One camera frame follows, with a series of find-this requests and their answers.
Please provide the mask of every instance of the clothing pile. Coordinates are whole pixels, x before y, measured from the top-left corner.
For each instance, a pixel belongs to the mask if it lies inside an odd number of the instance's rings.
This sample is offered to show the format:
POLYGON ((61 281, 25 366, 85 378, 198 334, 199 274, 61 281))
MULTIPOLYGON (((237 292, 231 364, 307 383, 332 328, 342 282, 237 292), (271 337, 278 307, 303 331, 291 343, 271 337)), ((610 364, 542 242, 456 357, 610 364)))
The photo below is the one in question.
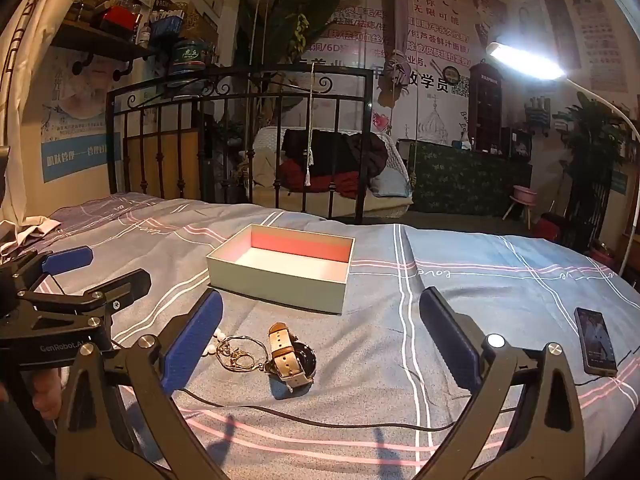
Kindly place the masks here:
MULTIPOLYGON (((367 182, 382 173, 388 159, 385 143, 376 135, 370 138, 367 182)), ((311 151, 314 163, 309 167, 311 185, 307 192, 329 191, 333 181, 339 194, 355 199, 358 195, 361 143, 362 134, 313 130, 311 151)), ((306 175, 306 131, 286 130, 282 150, 287 156, 280 165, 282 185, 290 191, 302 192, 306 175)))

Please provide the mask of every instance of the qr code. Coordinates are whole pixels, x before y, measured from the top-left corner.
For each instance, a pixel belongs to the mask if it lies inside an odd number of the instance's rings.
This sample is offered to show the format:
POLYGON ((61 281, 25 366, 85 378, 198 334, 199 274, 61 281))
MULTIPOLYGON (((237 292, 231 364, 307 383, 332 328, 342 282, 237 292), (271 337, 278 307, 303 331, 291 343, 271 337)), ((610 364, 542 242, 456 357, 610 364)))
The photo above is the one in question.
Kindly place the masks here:
POLYGON ((460 82, 451 87, 451 93, 453 95, 469 97, 469 78, 461 75, 460 82))

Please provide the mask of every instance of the lamp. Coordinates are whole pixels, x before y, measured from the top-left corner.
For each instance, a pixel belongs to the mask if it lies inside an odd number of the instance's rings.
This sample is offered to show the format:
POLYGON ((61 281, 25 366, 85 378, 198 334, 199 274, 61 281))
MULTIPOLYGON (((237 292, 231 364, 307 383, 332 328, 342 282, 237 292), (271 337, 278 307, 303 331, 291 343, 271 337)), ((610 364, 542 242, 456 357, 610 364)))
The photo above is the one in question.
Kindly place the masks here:
MULTIPOLYGON (((532 76, 534 78, 540 80, 558 80, 564 83, 567 83, 569 86, 574 87, 575 89, 583 92, 588 97, 596 99, 596 101, 601 102, 602 104, 609 107, 613 112, 622 118, 626 124, 631 128, 633 135, 635 138, 640 141, 640 134, 638 134, 638 130, 633 125, 633 123, 629 120, 629 118, 623 114, 620 110, 618 110, 613 104, 603 99, 597 94, 594 94, 590 90, 583 88, 577 83, 571 81, 567 76, 564 70, 562 70, 557 63, 546 59, 542 56, 537 56, 536 54, 532 54, 531 52, 527 52, 526 50, 521 50, 519 48, 513 48, 512 46, 507 46, 501 43, 491 43, 486 52, 489 56, 494 57, 501 63, 518 72, 523 74, 532 76)), ((631 233, 629 235, 629 243, 626 246, 625 257, 622 259, 622 265, 620 266, 620 271, 618 272, 622 275, 622 272, 625 270, 626 261, 629 258, 629 252, 631 251, 631 244, 634 239, 634 234, 636 232, 636 226, 638 225, 638 213, 640 212, 640 186, 638 197, 636 198, 636 212, 634 214, 634 222, 633 227, 631 229, 631 233)))

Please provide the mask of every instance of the human hand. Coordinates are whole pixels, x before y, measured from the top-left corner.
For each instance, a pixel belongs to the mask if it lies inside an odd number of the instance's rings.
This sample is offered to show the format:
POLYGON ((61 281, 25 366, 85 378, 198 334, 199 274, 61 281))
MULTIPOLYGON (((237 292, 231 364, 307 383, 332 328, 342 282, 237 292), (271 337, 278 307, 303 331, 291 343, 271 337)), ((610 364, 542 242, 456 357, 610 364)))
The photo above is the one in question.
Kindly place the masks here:
MULTIPOLYGON (((45 420, 55 420, 62 406, 62 383, 57 369, 38 370, 33 374, 33 407, 45 420)), ((0 401, 9 400, 4 386, 0 384, 0 401)))

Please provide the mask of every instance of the floor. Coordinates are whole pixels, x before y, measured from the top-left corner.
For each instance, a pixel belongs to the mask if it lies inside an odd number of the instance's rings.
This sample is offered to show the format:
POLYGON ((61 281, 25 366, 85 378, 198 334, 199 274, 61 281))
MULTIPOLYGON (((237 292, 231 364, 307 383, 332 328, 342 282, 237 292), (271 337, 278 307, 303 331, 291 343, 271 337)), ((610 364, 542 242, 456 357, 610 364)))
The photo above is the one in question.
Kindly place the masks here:
POLYGON ((438 229, 463 233, 486 233, 492 235, 516 235, 530 237, 527 225, 517 220, 502 220, 500 217, 450 215, 444 213, 420 213, 407 211, 400 218, 365 217, 363 224, 404 224, 418 229, 438 229))

